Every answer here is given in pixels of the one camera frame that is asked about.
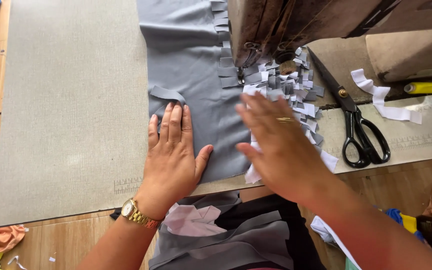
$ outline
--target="black pants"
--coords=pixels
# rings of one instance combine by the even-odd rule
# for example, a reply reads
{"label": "black pants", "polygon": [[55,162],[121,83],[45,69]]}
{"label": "black pants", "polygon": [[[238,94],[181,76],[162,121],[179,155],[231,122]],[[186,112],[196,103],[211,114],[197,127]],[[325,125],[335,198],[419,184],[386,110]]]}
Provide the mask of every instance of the black pants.
{"label": "black pants", "polygon": [[[286,247],[294,261],[294,270],[326,270],[319,259],[315,243],[305,225],[306,219],[301,216],[298,205],[277,194],[238,204],[220,215],[214,223],[225,230],[233,230],[248,219],[276,210],[279,211],[281,220],[285,221],[289,228],[289,240],[286,240]],[[263,267],[283,269],[275,263],[268,262],[246,265],[234,270]]]}

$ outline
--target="scissors blade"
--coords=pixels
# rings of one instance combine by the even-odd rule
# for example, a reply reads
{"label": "scissors blade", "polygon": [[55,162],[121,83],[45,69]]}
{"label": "scissors blade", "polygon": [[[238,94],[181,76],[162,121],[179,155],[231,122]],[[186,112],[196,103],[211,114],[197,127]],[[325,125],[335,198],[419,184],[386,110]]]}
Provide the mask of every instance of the scissors blade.
{"label": "scissors blade", "polygon": [[329,72],[329,70],[326,68],[323,62],[321,62],[321,60],[315,55],[315,53],[309,47],[308,47],[308,52],[309,55],[311,56],[313,65],[315,65],[316,69],[319,70],[322,79],[326,83],[327,87],[329,88],[331,94],[333,94],[336,101],[338,101],[338,103],[341,105],[341,108],[344,111],[356,112],[357,110],[356,103],[354,103],[351,96],[349,94],[347,94],[346,96],[340,95],[340,91],[345,90],[345,88],[336,81],[336,79],[333,77],[331,72]]}

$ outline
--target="yellow thread spool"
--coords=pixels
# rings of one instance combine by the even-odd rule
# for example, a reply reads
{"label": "yellow thread spool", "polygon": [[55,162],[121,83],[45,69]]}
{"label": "yellow thread spool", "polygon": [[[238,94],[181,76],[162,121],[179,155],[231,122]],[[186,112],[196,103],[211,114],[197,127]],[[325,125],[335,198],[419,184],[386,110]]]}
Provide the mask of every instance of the yellow thread spool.
{"label": "yellow thread spool", "polygon": [[410,83],[404,91],[408,94],[432,94],[432,83]]}

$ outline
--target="wristwatch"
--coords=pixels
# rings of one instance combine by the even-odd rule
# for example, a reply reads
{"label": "wristwatch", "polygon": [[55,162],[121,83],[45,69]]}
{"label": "wristwatch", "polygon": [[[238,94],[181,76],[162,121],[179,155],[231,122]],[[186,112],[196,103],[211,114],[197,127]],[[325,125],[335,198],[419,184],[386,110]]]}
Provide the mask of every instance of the wristwatch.
{"label": "wristwatch", "polygon": [[138,210],[138,204],[135,200],[129,199],[121,208],[121,216],[129,219],[130,221],[134,221],[137,224],[141,224],[146,228],[156,229],[162,220],[154,220],[152,218],[147,217],[143,213]]}

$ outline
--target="ring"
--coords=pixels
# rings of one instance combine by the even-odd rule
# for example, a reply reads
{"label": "ring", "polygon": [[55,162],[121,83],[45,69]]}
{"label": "ring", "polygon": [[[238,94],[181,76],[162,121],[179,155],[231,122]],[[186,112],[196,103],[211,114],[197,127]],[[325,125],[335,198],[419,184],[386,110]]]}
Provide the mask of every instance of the ring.
{"label": "ring", "polygon": [[291,119],[290,117],[278,117],[278,118],[276,118],[276,120],[279,123],[292,123],[292,122],[294,122],[294,120]]}

